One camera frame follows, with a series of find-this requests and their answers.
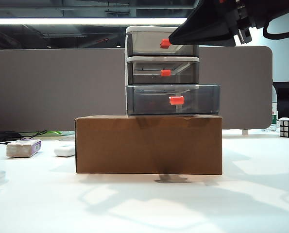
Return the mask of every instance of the eraser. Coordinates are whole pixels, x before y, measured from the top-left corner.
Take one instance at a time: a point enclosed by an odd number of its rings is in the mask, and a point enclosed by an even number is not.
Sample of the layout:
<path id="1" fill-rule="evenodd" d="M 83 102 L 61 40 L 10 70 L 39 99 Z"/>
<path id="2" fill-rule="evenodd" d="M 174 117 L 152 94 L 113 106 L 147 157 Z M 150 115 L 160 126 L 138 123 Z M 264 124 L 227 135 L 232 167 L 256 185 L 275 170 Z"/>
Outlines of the eraser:
<path id="1" fill-rule="evenodd" d="M 28 158 L 41 149 L 42 141 L 39 139 L 25 139 L 10 142 L 6 146 L 8 157 Z"/>
<path id="2" fill-rule="evenodd" d="M 75 155 L 75 145 L 62 145 L 53 151 L 59 157 L 70 157 Z"/>

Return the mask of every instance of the gray partition panel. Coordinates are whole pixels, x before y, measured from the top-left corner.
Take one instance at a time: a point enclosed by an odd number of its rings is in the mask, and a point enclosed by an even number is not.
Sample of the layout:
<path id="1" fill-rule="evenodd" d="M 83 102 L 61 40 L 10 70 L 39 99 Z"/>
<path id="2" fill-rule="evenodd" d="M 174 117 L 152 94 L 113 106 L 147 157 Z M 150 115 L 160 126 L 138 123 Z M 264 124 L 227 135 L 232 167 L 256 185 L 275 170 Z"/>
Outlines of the gray partition panel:
<path id="1" fill-rule="evenodd" d="M 272 121 L 272 51 L 200 48 L 200 83 L 221 85 L 223 129 L 264 129 Z"/>
<path id="2" fill-rule="evenodd" d="M 74 130 L 125 114 L 123 49 L 0 51 L 0 130 Z"/>
<path id="3" fill-rule="evenodd" d="M 266 47 L 201 48 L 200 82 L 221 84 L 223 128 L 271 121 Z M 0 50 L 0 131 L 74 130 L 74 118 L 125 114 L 124 49 Z"/>

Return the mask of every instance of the brown cardboard box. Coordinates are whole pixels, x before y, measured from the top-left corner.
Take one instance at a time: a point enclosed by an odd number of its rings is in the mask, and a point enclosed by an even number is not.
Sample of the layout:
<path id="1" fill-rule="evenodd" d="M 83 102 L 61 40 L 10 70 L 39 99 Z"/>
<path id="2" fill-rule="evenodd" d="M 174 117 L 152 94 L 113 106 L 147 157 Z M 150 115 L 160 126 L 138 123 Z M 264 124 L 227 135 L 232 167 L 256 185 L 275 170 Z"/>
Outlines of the brown cardboard box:
<path id="1" fill-rule="evenodd" d="M 75 119 L 77 173 L 222 174 L 219 116 Z"/>

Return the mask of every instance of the drawer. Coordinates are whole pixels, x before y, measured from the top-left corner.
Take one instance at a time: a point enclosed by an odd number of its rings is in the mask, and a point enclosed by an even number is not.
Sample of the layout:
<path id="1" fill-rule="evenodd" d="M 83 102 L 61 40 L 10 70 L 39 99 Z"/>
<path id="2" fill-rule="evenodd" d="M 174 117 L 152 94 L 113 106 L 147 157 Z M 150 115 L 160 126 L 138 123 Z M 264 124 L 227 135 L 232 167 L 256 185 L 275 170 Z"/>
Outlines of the drawer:
<path id="1" fill-rule="evenodd" d="M 128 84 L 196 84 L 198 57 L 145 57 L 127 58 Z"/>
<path id="2" fill-rule="evenodd" d="M 176 27 L 131 26 L 126 29 L 125 52 L 131 56 L 196 56 L 198 46 L 172 45 L 168 37 Z"/>
<path id="3" fill-rule="evenodd" d="M 217 114 L 220 86 L 130 85 L 126 87 L 128 115 Z"/>

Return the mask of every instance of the drawer handle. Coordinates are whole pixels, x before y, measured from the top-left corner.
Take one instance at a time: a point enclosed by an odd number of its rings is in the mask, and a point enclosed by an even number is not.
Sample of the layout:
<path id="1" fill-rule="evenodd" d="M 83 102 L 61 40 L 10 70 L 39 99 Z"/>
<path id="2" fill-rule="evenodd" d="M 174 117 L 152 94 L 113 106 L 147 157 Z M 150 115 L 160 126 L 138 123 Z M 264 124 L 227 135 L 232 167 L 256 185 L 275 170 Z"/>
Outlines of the drawer handle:
<path id="1" fill-rule="evenodd" d="M 171 105 L 184 104 L 183 96 L 169 96 Z"/>
<path id="2" fill-rule="evenodd" d="M 171 76 L 171 70 L 170 69 L 162 69 L 161 71 L 160 71 L 160 75 L 161 76 Z"/>
<path id="3" fill-rule="evenodd" d="M 162 39 L 162 41 L 160 42 L 160 48 L 161 49 L 168 49 L 169 46 L 171 45 L 169 39 Z"/>

